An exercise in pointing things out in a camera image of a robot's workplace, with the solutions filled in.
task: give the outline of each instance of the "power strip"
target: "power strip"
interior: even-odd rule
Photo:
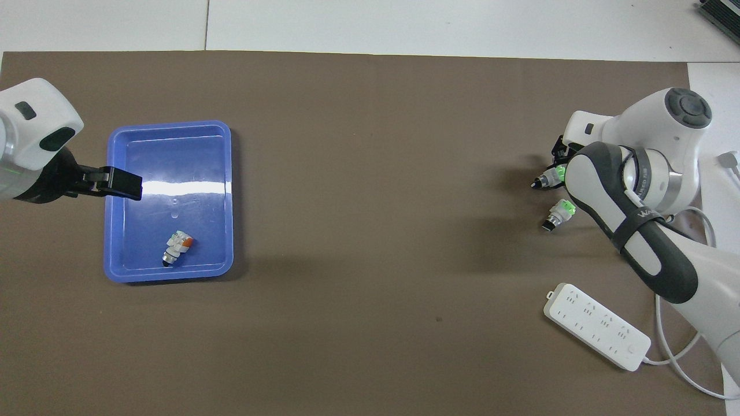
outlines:
[[[650,338],[572,284],[548,293],[545,316],[567,329],[612,363],[635,371],[650,348]]]

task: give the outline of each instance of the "velcro strap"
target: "velcro strap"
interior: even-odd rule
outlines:
[[[622,252],[625,248],[625,244],[632,237],[632,234],[637,232],[637,229],[642,227],[648,221],[659,219],[663,220],[657,212],[653,211],[648,207],[636,208],[630,212],[624,221],[614,230],[614,236],[611,238],[611,243],[616,247],[617,251]]]

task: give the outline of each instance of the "white cable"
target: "white cable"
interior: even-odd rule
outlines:
[[[707,236],[707,243],[708,245],[716,248],[717,239],[714,233],[714,227],[712,227],[712,223],[709,221],[709,218],[707,217],[707,215],[704,214],[703,211],[701,211],[699,208],[696,208],[696,207],[688,207],[684,209],[684,211],[694,212],[699,217],[702,218],[702,220],[704,221],[704,230],[706,232],[705,235]],[[735,397],[725,396],[725,395],[720,395],[719,393],[715,393],[710,390],[707,390],[704,387],[697,384],[694,380],[691,380],[691,378],[688,375],[686,375],[684,370],[679,365],[678,359],[682,357],[692,346],[694,346],[696,341],[699,340],[699,337],[701,336],[701,334],[697,332],[696,335],[694,335],[694,338],[691,340],[691,342],[689,342],[689,344],[686,345],[686,347],[683,348],[683,350],[680,353],[678,353],[677,355],[673,355],[673,353],[670,350],[670,347],[668,346],[668,342],[665,340],[665,333],[663,332],[663,320],[662,320],[662,316],[660,313],[660,296],[658,295],[655,295],[655,319],[656,319],[656,324],[658,325],[658,339],[660,340],[660,346],[665,351],[666,355],[668,356],[668,359],[664,361],[652,361],[648,359],[647,357],[645,357],[642,359],[643,363],[652,364],[655,366],[663,365],[665,363],[670,363],[671,365],[673,365],[673,368],[679,373],[679,375],[684,380],[686,380],[691,386],[695,387],[700,392],[706,393],[707,395],[710,395],[712,397],[717,397],[718,399],[723,399],[723,400],[740,399],[740,396],[735,396]]]

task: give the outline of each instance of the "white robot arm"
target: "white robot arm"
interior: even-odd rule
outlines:
[[[560,155],[568,154],[565,187],[573,202],[740,383],[740,256],[691,240],[661,216],[695,197],[699,139],[710,122],[704,99],[671,88],[616,117],[574,113]]]
[[[43,204],[77,194],[140,200],[141,177],[76,163],[64,145],[83,126],[72,104],[44,79],[0,91],[0,201]]]

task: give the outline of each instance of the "black button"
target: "black button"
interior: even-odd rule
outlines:
[[[21,115],[26,120],[30,120],[31,118],[36,117],[36,111],[33,111],[33,108],[26,102],[21,101],[16,104],[16,109],[21,112]]]
[[[56,152],[57,150],[61,149],[62,146],[67,144],[67,142],[75,135],[75,133],[75,130],[70,129],[69,127],[62,127],[61,129],[56,130],[50,135],[44,137],[41,142],[38,143],[38,146],[43,150]]]

